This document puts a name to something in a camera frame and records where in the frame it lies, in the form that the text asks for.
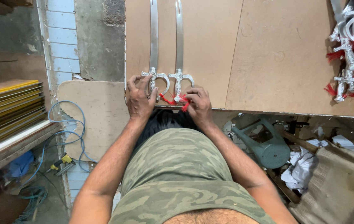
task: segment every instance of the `man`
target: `man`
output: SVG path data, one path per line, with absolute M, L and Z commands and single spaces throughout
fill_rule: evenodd
M 151 76 L 137 88 L 140 78 L 127 82 L 130 120 L 76 197 L 71 224 L 297 223 L 264 171 L 214 124 L 204 89 L 186 95 L 187 111 L 203 134 L 164 128 L 133 153 L 158 94 L 156 87 L 147 98 Z M 122 198 L 111 217 L 120 182 Z

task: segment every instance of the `forearm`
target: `forearm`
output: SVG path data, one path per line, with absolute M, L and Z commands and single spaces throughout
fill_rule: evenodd
M 245 189 L 262 184 L 272 184 L 264 174 L 264 171 L 234 142 L 224 135 L 214 123 L 203 128 L 203 131 L 224 157 L 234 181 L 242 185 Z
M 224 157 L 234 181 L 243 186 L 276 223 L 297 223 L 282 203 L 273 183 L 246 153 L 215 124 L 203 128 L 203 131 Z
M 86 218 L 96 223 L 109 221 L 113 197 L 144 127 L 142 121 L 128 122 L 82 186 L 74 202 L 70 223 L 81 223 Z
M 82 190 L 114 195 L 145 123 L 130 120 L 114 144 L 103 155 L 90 173 Z

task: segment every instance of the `hand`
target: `hand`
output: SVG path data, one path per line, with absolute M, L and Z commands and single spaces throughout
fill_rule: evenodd
M 140 121 L 146 123 L 155 107 L 156 96 L 158 95 L 158 87 L 155 87 L 150 97 L 147 97 L 146 89 L 152 75 L 133 76 L 127 81 L 127 89 L 130 92 L 130 98 L 127 101 L 127 107 L 129 109 L 130 120 Z M 135 81 L 140 80 L 138 88 L 135 85 Z
M 192 88 L 187 91 L 185 98 L 190 100 L 187 111 L 201 130 L 214 125 L 212 103 L 210 102 L 209 92 L 207 90 L 203 88 Z

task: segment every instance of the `wooden shelf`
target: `wooden shelf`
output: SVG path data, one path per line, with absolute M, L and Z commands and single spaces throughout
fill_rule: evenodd
M 59 130 L 58 123 L 44 120 L 0 142 L 0 169 Z

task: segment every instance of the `man's left hand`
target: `man's left hand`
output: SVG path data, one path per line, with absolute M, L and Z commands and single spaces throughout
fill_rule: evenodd
M 130 98 L 127 101 L 127 107 L 130 113 L 130 120 L 147 122 L 156 103 L 156 96 L 158 95 L 158 87 L 155 87 L 150 97 L 147 97 L 146 89 L 152 75 L 142 76 L 135 75 L 127 81 L 127 88 L 130 92 Z

